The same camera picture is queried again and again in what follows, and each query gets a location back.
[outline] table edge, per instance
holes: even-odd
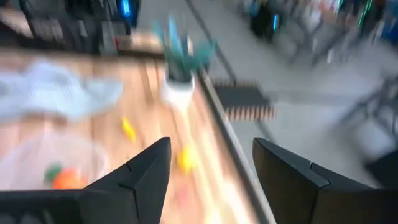
[[[238,137],[234,132],[231,123],[222,116],[221,102],[216,96],[215,90],[211,85],[208,75],[204,69],[197,71],[199,84],[202,87],[204,97],[209,104],[209,109],[214,116],[217,127],[220,129],[221,135],[225,140],[228,152],[234,161],[238,170],[238,174],[243,181],[243,187],[249,196],[249,200],[253,205],[253,209],[258,218],[259,223],[276,224],[274,215],[271,211],[269,203],[262,191],[262,187],[258,178],[250,171],[249,162],[243,153],[242,147],[238,141]]]

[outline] plastic bag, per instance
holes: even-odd
[[[45,173],[54,164],[77,170],[88,184],[109,172],[101,146],[67,133],[44,133],[23,142],[0,162],[0,190],[51,189]]]

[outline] orange fruit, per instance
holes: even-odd
[[[62,170],[53,181],[53,188],[57,190],[82,189],[86,186],[87,181],[75,169]]]

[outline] wooden table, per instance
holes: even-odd
[[[76,123],[31,117],[0,126],[0,158],[35,134],[66,130],[101,144],[113,170],[162,136],[169,136],[174,156],[162,223],[260,222],[227,148],[225,135],[215,122],[215,115],[220,115],[210,108],[209,100],[216,98],[209,99],[204,94],[204,88],[207,94],[214,94],[207,78],[197,80],[202,85],[196,86],[188,110],[180,112],[164,105],[159,98],[164,76],[164,62],[161,61],[2,50],[0,68],[21,70],[41,57],[81,77],[118,78],[124,83],[123,95],[116,106],[103,114]],[[122,116],[136,129],[135,143],[122,132]],[[199,158],[191,174],[183,174],[176,168],[175,155],[185,146],[192,147]]]

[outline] potted plant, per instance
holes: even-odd
[[[163,46],[167,66],[160,87],[160,97],[165,103],[177,108],[188,107],[195,90],[195,72],[209,63],[210,55],[215,50],[215,42],[188,47],[188,35],[178,36],[172,16],[169,17],[169,35],[166,36],[159,24],[154,31]]]

